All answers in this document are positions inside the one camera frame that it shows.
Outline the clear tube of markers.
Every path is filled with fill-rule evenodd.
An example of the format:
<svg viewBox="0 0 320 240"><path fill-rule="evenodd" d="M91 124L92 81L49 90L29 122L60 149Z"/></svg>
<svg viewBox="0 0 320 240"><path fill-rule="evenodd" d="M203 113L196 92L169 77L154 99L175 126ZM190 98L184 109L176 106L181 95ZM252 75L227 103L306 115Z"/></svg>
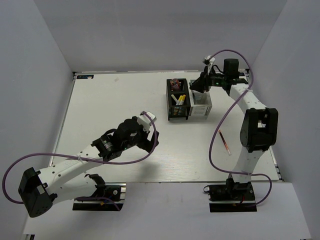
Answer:
<svg viewBox="0 0 320 240"><path fill-rule="evenodd" d="M181 85L180 81L178 78L172 78L170 81L170 88L172 91L180 91L181 90Z"/></svg>

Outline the yellow capped marker horizontal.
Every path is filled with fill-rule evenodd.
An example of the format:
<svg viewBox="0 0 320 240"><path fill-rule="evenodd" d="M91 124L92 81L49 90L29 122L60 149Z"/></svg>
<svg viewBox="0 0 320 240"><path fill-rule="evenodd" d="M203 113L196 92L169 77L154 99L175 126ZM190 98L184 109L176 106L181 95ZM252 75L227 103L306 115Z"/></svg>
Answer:
<svg viewBox="0 0 320 240"><path fill-rule="evenodd" d="M178 101L176 102L176 105L177 106L182 105L184 103L184 99L185 99L185 96L184 95L180 95Z"/></svg>

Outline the pale yellow capped marker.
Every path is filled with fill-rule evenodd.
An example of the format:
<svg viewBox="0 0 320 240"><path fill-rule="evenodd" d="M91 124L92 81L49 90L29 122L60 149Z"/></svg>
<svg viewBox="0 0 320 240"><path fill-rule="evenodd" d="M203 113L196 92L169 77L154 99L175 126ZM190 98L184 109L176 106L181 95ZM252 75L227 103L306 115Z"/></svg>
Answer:
<svg viewBox="0 0 320 240"><path fill-rule="evenodd" d="M178 105L179 101L178 99L175 97L174 94L171 94L172 99L174 100L174 102L176 103L176 105Z"/></svg>

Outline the orange capped marker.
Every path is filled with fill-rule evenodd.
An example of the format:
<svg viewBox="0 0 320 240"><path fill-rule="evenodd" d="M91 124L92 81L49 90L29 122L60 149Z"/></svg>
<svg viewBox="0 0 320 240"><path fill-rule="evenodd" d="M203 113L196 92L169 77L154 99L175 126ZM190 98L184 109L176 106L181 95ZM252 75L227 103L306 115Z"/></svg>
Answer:
<svg viewBox="0 0 320 240"><path fill-rule="evenodd" d="M229 149L229 146L228 146L228 144L227 144L227 142L226 142L226 140L225 140L225 138L224 138L221 130L218 130L218 133L219 133L219 136L220 136L220 138L221 138L221 140L222 140L222 142L223 142L223 145L224 145L224 147L225 147L228 155L231 156L231 155L232 155L232 154L231 154L231 151L230 151L230 149Z"/></svg>

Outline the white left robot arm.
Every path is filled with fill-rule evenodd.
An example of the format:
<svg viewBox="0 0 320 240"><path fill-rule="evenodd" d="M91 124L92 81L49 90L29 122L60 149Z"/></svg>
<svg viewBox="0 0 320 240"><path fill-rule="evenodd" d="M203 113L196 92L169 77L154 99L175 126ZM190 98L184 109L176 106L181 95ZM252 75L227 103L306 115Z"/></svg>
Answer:
<svg viewBox="0 0 320 240"><path fill-rule="evenodd" d="M103 164L115 165L114 160L132 147L151 154L159 144L157 130L148 138L156 120L153 113L143 111L108 130L78 154L65 155L60 163L40 170L25 170L18 193L29 217L39 217L53 205L72 199L109 204L119 210L121 185L107 184L97 173L87 171Z"/></svg>

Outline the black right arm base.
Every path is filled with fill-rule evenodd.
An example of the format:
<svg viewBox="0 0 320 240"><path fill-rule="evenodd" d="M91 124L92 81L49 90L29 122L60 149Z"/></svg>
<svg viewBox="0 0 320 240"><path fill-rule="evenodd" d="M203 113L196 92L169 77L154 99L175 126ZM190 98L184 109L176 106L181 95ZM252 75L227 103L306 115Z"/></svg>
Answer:
<svg viewBox="0 0 320 240"><path fill-rule="evenodd" d="M256 212L256 198L252 183L235 182L229 177L225 183L206 185L211 213Z"/></svg>

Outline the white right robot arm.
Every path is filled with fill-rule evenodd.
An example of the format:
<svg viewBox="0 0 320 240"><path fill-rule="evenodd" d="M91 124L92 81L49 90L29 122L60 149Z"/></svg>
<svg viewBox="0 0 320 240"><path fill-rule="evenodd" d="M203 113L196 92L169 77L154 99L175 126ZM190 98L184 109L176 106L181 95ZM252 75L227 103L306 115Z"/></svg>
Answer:
<svg viewBox="0 0 320 240"><path fill-rule="evenodd" d="M250 84L240 76L238 59L225 59L221 73L214 70L214 57L207 56L203 62L205 68L190 84L190 90L204 94L212 87L220 87L244 114L239 135L242 149L235 167L229 172L233 182L225 187L226 195L236 200L244 193L242 185L251 181L260 157L276 143L279 113L254 95Z"/></svg>

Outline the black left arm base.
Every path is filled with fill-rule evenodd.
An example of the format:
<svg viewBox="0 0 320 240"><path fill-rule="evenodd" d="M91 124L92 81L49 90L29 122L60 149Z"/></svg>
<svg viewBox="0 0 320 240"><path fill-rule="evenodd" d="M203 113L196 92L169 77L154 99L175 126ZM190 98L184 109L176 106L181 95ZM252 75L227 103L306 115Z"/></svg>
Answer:
<svg viewBox="0 0 320 240"><path fill-rule="evenodd" d="M98 174L86 174L94 181L95 191L91 196L76 198L73 211L119 212L125 201L125 183L106 183Z"/></svg>

